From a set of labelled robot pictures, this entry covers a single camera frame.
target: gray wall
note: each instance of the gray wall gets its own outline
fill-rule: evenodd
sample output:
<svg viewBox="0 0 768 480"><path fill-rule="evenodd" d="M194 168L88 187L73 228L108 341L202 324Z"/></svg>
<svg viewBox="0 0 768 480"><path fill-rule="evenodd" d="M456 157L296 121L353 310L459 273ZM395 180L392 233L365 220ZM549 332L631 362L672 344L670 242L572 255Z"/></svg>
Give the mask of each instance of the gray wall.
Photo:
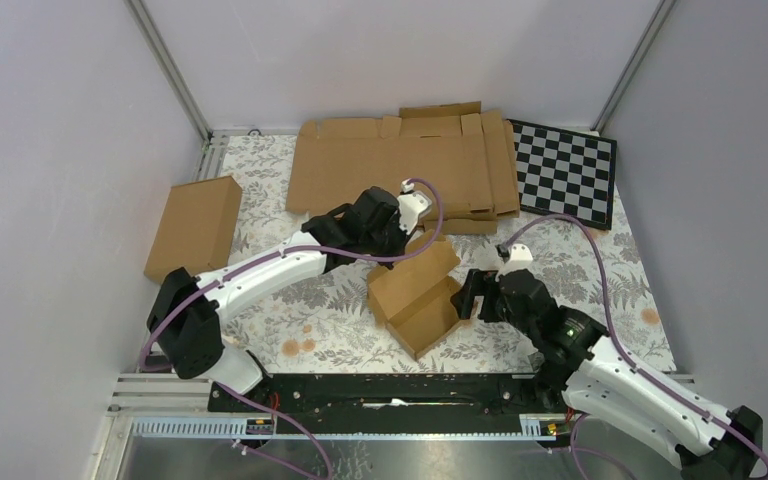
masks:
<svg viewBox="0 0 768 480"><path fill-rule="evenodd" d="M679 2L606 135L679 365L768 450L768 2Z"/></svg>
<svg viewBox="0 0 768 480"><path fill-rule="evenodd" d="M0 478L79 478L199 141L122 1L0 1Z"/></svg>
<svg viewBox="0 0 768 480"><path fill-rule="evenodd" d="M148 0L215 128L483 100L589 126L658 0Z"/></svg>

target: chessboard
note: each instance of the chessboard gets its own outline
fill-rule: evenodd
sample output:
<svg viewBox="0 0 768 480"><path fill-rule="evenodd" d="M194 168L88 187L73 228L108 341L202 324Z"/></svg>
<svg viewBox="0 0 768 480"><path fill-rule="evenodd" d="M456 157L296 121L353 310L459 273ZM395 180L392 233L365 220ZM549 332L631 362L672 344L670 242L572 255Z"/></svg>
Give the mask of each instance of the chessboard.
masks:
<svg viewBox="0 0 768 480"><path fill-rule="evenodd" d="M517 152L520 208L566 213L611 229L617 142L511 120Z"/></svg>

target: table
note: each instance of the table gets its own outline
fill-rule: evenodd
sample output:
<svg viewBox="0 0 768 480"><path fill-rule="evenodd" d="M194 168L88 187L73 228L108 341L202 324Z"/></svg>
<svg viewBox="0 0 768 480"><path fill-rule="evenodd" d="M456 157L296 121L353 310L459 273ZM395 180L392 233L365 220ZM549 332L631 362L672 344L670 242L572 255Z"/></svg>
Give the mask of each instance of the table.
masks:
<svg viewBox="0 0 768 480"><path fill-rule="evenodd" d="M221 175L243 188L243 201L229 263L271 248L298 230L305 215L284 211L294 135L232 137ZM463 281L469 268L501 265L495 245L536 215L499 223L495 235L453 235L461 265L452 276ZM661 371L675 361L661 325L646 273L637 253L619 192L614 192L610 232L591 230L608 271L614 322L620 339ZM530 270L559 304L604 322L596 262L584 235L572 224L546 222L520 241L534 255ZM508 324L471 320L419 361L376 328L366 306L366 274L373 265L356 262L296 283L246 309L223 335L248 348L273 373L526 373L533 371L531 342Z"/></svg>

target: black and white checkerboard pattern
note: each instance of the black and white checkerboard pattern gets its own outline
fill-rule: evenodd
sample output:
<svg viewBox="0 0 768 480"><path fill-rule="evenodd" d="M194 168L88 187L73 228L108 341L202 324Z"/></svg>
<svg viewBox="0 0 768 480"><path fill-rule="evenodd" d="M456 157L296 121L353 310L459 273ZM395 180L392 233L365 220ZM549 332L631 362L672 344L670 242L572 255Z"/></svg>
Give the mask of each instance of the black and white checkerboard pattern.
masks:
<svg viewBox="0 0 768 480"><path fill-rule="evenodd" d="M617 142L511 120L522 210L611 228Z"/></svg>

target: white floral surface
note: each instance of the white floral surface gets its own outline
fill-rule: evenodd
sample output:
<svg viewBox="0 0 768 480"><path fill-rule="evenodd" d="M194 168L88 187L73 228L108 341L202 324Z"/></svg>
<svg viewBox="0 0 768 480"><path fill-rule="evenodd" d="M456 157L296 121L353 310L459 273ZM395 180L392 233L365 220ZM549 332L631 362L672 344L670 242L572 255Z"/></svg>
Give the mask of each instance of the white floral surface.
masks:
<svg viewBox="0 0 768 480"><path fill-rule="evenodd" d="M240 136L229 143L222 175L243 187L243 202L229 263L284 240L306 220L284 211L296 137ZM452 236L461 258L453 276L469 268L501 263L495 245L536 215L500 222L493 236ZM662 371L675 370L619 194L611 232L591 230L604 257L611 307L622 341ZM593 254L577 227L547 222L521 241L534 254L531 270L558 303L604 321L599 275ZM366 306L366 274L372 265L356 262L292 285L248 308L224 334L249 348L270 372L530 372L531 342L507 324L471 320L417 362L384 329L376 328Z"/></svg>

